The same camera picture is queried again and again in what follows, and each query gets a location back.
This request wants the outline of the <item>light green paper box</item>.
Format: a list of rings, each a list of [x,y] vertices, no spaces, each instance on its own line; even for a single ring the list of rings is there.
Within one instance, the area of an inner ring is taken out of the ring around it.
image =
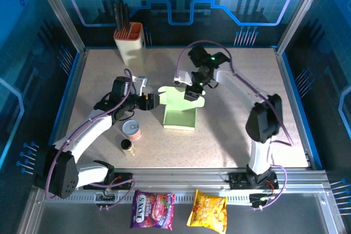
[[[195,101],[186,100],[183,87],[163,86],[158,89],[158,92],[160,104],[165,105],[163,127],[194,131],[197,109],[205,105],[205,98],[200,96]]]

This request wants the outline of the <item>pink tin can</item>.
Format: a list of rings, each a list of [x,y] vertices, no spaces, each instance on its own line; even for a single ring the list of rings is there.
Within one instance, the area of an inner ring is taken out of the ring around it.
[[[139,123],[135,120],[128,120],[122,126],[122,132],[130,141],[136,141],[141,137]]]

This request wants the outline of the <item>cream knife block orange top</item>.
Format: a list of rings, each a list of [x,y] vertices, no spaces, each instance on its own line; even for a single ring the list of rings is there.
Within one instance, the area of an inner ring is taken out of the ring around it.
[[[129,25],[129,31],[125,26],[120,31],[115,29],[116,46],[126,66],[143,66],[146,51],[143,24],[131,22]]]

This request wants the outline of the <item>small bottle black cap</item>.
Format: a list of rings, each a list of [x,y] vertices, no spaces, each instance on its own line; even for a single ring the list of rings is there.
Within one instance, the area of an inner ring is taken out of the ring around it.
[[[130,140],[123,139],[121,141],[121,149],[125,154],[135,156],[135,146]]]

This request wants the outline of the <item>slotted aluminium strip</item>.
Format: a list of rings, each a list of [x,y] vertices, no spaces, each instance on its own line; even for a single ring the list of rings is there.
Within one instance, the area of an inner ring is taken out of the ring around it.
[[[51,200],[45,199],[43,201],[43,204],[93,204],[93,205],[96,205],[94,201],[95,201],[95,195],[97,193],[102,193],[102,192],[101,191],[99,192],[75,191],[72,195],[70,195],[65,199],[62,199],[59,197],[54,197]],[[115,191],[110,193],[115,194],[116,202],[121,201],[120,202],[121,204],[132,204],[133,202],[134,191],[129,193],[124,199],[122,199],[122,197],[127,193],[126,191],[117,191],[117,192]],[[302,197],[309,197],[309,196],[322,195],[321,193],[322,193],[321,191],[318,191],[318,192],[284,191],[281,198],[286,197],[287,195],[290,195],[290,194],[297,194]],[[227,197],[229,205],[239,205],[239,206],[248,206],[248,204],[250,203],[250,200],[249,200],[250,194],[248,192],[235,192],[235,191],[209,193],[209,195]],[[195,198],[195,193],[192,193],[192,192],[176,193],[175,204],[190,204],[194,201],[194,198]]]

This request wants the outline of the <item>small black circuit board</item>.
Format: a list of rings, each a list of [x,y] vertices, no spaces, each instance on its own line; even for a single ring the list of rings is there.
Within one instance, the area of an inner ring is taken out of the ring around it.
[[[249,195],[249,200],[251,207],[259,208],[259,206],[265,206],[269,201],[272,201],[275,198],[273,194],[264,194],[264,193],[253,193]]]
[[[108,193],[104,195],[103,193],[97,193],[95,195],[95,204],[114,204],[116,202],[116,195],[113,193]]]

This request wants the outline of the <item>purple candy bag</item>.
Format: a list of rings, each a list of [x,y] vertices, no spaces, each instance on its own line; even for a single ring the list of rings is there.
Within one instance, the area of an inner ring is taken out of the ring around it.
[[[136,190],[133,196],[130,228],[173,230],[176,196],[172,193],[152,193]]]

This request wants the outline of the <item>yellow snack bag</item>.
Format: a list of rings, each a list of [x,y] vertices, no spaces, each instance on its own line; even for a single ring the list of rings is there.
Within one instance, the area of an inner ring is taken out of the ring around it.
[[[196,190],[192,211],[186,223],[189,227],[206,227],[226,234],[228,215],[227,197],[209,195]]]

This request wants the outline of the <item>aluminium side rail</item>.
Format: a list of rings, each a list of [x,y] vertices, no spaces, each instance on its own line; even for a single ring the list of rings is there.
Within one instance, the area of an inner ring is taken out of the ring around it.
[[[285,53],[279,54],[277,51],[275,51],[275,56],[295,119],[300,141],[308,156],[309,167],[312,170],[323,170],[318,149],[316,148],[287,57]]]
[[[69,121],[71,118],[73,106],[76,100],[78,88],[82,78],[87,55],[85,53],[77,53],[73,61],[71,73],[67,80],[67,84],[63,93],[63,97],[58,108],[53,130],[50,135],[48,145],[44,147],[44,157],[54,148],[54,144],[64,138],[67,133]]]

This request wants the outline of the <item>aluminium frame rail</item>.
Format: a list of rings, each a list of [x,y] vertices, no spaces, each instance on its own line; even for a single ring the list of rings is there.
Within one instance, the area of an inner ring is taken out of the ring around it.
[[[230,188],[232,179],[246,180],[246,169],[205,169],[205,168],[150,168],[150,169],[114,169],[112,172],[103,173],[99,168],[92,168],[78,172],[80,177],[77,187],[92,183],[100,184],[106,179],[111,182],[115,177],[122,176],[124,180],[131,178],[137,181],[139,189],[219,189]],[[306,169],[281,169],[273,168],[271,176],[276,176],[279,185],[298,185],[300,188],[313,187],[314,185],[328,186],[327,174],[323,170]]]

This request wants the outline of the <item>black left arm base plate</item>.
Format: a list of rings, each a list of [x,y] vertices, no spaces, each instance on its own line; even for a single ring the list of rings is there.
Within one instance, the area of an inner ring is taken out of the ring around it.
[[[133,177],[132,173],[122,173],[122,172],[114,172],[113,175],[110,175],[106,180],[103,182],[98,182],[101,185],[114,185]],[[84,190],[129,190],[132,186],[131,182],[127,182],[123,185],[115,186],[112,188],[104,188],[104,187],[96,187],[92,185],[85,185],[83,186]]]

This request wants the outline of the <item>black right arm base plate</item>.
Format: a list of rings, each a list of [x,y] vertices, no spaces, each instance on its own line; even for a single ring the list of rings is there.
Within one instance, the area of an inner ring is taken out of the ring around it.
[[[229,173],[231,190],[278,190],[279,183],[274,172],[269,175],[254,176],[249,173]]]

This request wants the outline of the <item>aluminium frame post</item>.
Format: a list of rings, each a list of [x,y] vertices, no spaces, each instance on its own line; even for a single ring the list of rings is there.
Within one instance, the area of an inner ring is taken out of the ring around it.
[[[50,4],[52,10],[54,11],[56,17],[60,21],[61,25],[63,26],[65,32],[67,33],[68,37],[70,38],[73,46],[80,54],[85,54],[86,48],[76,30],[66,8],[64,7],[61,0],[47,0]]]
[[[288,46],[290,40],[292,39],[293,35],[295,34],[296,30],[298,29],[300,23],[302,22],[306,13],[310,9],[312,2],[313,2],[313,0],[301,0],[300,1],[292,19],[288,23],[286,30],[283,32],[283,35],[278,42],[278,46],[276,48],[277,55],[282,56],[282,54],[285,51],[286,47]]]

